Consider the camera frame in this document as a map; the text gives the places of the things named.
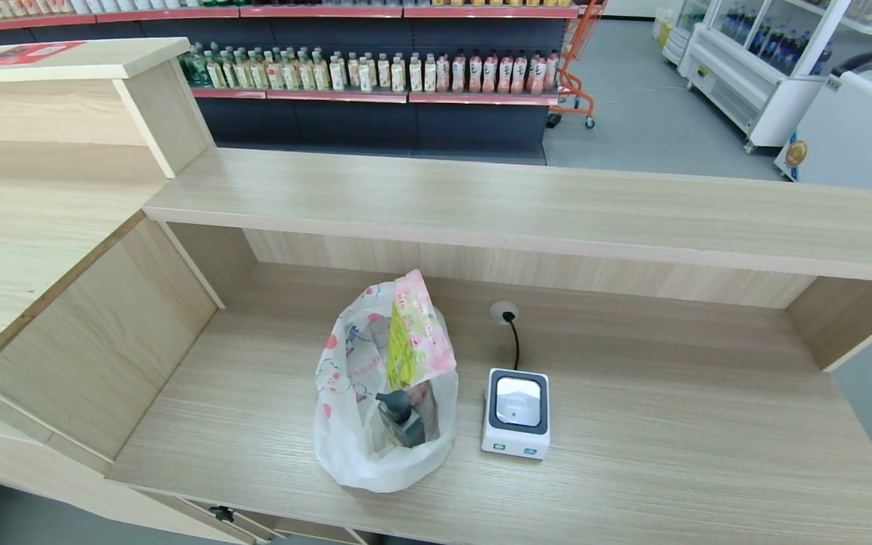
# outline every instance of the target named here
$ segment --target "red sign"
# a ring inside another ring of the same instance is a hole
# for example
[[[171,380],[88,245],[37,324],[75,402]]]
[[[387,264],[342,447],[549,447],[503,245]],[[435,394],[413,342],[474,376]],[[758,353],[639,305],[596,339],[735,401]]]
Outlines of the red sign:
[[[48,44],[15,45],[14,48],[0,52],[0,66],[14,64],[32,64],[44,58],[51,58],[56,53],[75,48],[86,42],[49,42]]]

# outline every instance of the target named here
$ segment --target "shopping cart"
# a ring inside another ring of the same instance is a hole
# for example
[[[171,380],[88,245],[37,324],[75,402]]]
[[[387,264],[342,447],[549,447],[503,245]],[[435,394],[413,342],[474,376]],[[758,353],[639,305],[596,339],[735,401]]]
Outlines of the shopping cart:
[[[567,30],[564,32],[564,46],[562,49],[562,61],[557,69],[557,94],[560,104],[567,102],[574,96],[574,107],[554,106],[550,108],[550,116],[547,118],[547,126],[554,127],[560,123],[563,114],[584,114],[584,126],[594,128],[594,99],[584,92],[584,82],[570,71],[571,62],[581,59],[587,42],[594,34],[594,27],[605,11],[608,0],[590,0],[587,4],[581,4],[581,14],[575,20],[569,20]],[[587,102],[587,107],[581,107],[581,99]]]

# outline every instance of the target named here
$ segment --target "chest freezer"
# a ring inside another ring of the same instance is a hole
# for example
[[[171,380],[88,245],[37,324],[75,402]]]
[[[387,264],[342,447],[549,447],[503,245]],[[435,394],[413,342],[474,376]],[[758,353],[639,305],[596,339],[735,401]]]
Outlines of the chest freezer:
[[[830,73],[776,166],[794,182],[872,188],[872,53]]]

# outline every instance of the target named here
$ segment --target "black pump cap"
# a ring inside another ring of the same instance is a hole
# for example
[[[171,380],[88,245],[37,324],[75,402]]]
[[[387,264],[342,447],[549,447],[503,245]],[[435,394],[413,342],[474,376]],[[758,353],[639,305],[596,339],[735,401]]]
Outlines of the black pump cap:
[[[385,410],[397,424],[409,420],[413,414],[413,406],[409,403],[409,394],[405,390],[396,390],[391,394],[376,394],[376,399],[385,404]]]

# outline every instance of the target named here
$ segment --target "white plastic bag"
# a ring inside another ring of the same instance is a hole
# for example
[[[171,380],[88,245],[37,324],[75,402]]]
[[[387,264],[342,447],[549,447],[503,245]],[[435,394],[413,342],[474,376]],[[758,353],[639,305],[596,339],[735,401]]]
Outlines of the white plastic bag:
[[[456,437],[456,370],[429,380],[438,425],[426,428],[425,443],[405,448],[385,434],[375,394],[391,392],[385,348],[394,291],[395,282],[370,286],[339,315],[315,377],[315,457],[340,485],[379,493],[406,489],[439,468]]]

